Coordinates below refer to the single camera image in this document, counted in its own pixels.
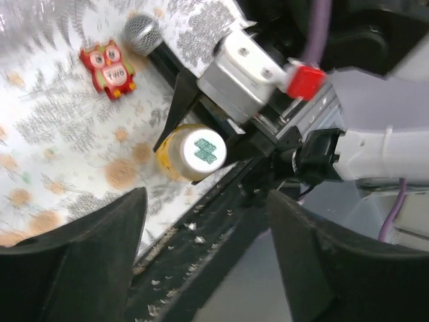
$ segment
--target microphone head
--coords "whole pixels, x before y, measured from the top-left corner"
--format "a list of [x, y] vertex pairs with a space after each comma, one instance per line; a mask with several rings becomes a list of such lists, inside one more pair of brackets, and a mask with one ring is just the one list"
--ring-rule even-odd
[[129, 18], [122, 38], [136, 54], [143, 56], [150, 54], [162, 43], [160, 25], [148, 15], [134, 15]]

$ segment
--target pill bottle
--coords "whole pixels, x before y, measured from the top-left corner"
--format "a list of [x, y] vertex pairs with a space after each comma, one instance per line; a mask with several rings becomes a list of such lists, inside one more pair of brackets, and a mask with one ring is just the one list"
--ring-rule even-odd
[[174, 130], [155, 153], [161, 171], [172, 180], [199, 181], [222, 167], [227, 157], [223, 138], [201, 124]]

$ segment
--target microphone handle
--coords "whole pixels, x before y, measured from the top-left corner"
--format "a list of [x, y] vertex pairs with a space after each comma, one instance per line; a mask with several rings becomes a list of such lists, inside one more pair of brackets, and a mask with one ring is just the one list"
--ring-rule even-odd
[[167, 83], [174, 88], [176, 86], [177, 75], [182, 70], [183, 64], [170, 47], [165, 42], [162, 42], [147, 57]]

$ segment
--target tablecloth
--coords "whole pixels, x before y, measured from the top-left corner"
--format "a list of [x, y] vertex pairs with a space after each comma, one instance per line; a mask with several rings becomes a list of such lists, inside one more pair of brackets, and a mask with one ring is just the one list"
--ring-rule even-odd
[[148, 61], [122, 47], [137, 89], [117, 101], [95, 91], [80, 48], [119, 42], [135, 13], [159, 21], [164, 41], [196, 75], [218, 39], [246, 24], [232, 0], [0, 0], [1, 246], [145, 186], [142, 253], [227, 171], [191, 186], [156, 170], [151, 148], [173, 92]]

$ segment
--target lid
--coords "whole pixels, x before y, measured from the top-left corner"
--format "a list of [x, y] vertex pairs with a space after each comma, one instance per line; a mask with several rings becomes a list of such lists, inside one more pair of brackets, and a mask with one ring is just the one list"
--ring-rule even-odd
[[227, 146], [223, 138], [212, 129], [197, 129], [183, 139], [180, 155], [193, 171], [211, 173], [225, 162]]

